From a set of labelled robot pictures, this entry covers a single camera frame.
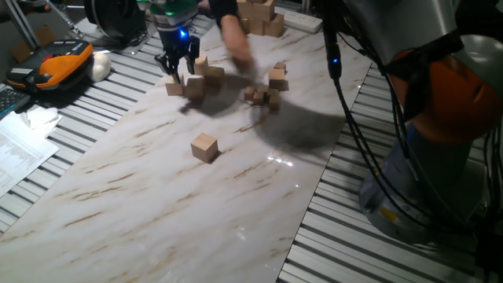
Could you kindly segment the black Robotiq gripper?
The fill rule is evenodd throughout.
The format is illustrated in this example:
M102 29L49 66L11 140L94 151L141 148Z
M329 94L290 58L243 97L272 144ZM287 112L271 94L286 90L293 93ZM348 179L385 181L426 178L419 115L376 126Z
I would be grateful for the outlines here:
M154 57L157 65L175 83L180 83L178 74L178 62L186 59L188 71L195 74L195 61L200 56L200 39L191 35L187 28L157 29L160 41L163 45L163 52Z

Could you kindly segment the person right hand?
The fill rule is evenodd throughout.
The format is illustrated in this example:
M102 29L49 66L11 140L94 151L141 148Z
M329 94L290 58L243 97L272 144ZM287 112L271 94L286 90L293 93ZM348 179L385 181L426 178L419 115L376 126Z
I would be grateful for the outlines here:
M229 51L240 74L251 74L255 70L255 61L246 38L231 39Z

